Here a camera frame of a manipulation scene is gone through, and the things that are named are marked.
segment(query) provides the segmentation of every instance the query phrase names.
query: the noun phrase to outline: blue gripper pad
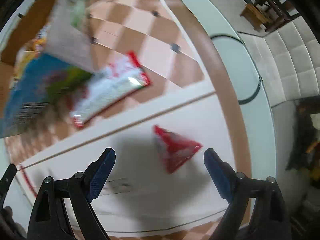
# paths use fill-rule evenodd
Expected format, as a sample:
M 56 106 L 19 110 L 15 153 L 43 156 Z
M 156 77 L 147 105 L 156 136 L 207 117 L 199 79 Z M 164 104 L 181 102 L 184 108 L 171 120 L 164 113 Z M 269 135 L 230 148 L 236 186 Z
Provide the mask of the blue gripper pad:
M 230 203 L 232 201 L 231 183 L 220 166 L 222 163 L 222 160 L 212 148 L 207 149 L 204 152 L 204 165 L 206 166 L 220 197 L 226 199 L 228 203 Z
M 99 197 L 100 192 L 107 181 L 107 178 L 116 162 L 116 153 L 113 149 L 107 148 L 104 153 L 104 159 L 97 161 L 100 166 L 97 167 L 95 174 L 89 183 L 89 192 L 87 194 L 87 201 L 92 202 L 95 198 Z

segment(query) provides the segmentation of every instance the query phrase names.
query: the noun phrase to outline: black cable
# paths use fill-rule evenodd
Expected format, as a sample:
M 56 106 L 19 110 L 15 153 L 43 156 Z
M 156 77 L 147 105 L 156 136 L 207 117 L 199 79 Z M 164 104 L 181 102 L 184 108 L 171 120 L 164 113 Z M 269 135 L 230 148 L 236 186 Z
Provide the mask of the black cable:
M 230 34 L 216 34 L 216 35 L 210 36 L 210 39 L 212 40 L 212 39 L 218 38 L 218 37 L 229 37 L 229 38 L 232 38 L 232 39 L 240 42 L 242 45 L 244 45 L 244 43 L 240 39 L 238 39 Z M 244 105 L 244 104 L 250 103 L 252 100 L 254 100 L 260 91 L 261 84 L 262 84 L 262 77 L 259 75 L 259 81 L 258 81 L 258 86 L 257 86 L 256 90 L 248 98 L 243 99 L 243 100 L 238 100 L 239 105 Z

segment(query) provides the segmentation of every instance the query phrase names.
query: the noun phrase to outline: checkered tablecloth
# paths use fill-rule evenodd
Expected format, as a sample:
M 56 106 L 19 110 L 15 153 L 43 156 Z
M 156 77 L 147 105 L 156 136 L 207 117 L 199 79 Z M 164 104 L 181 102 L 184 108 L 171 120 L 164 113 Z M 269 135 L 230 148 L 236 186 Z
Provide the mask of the checkered tablecloth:
M 154 236 L 143 236 L 143 237 L 115 237 L 109 235 L 111 240 L 208 240 L 217 225 L 219 224 L 220 219 L 212 221 L 189 230 L 178 231 L 168 235 L 154 235 Z M 84 240 L 84 237 L 79 229 L 73 228 L 76 239 Z
M 97 68 L 133 50 L 152 85 L 119 101 L 85 128 L 153 98 L 199 82 L 204 74 L 185 36 L 160 0 L 99 0 L 89 6 L 92 57 Z M 20 135 L 5 138 L 10 160 L 19 164 L 74 133 L 66 97 L 49 106 Z

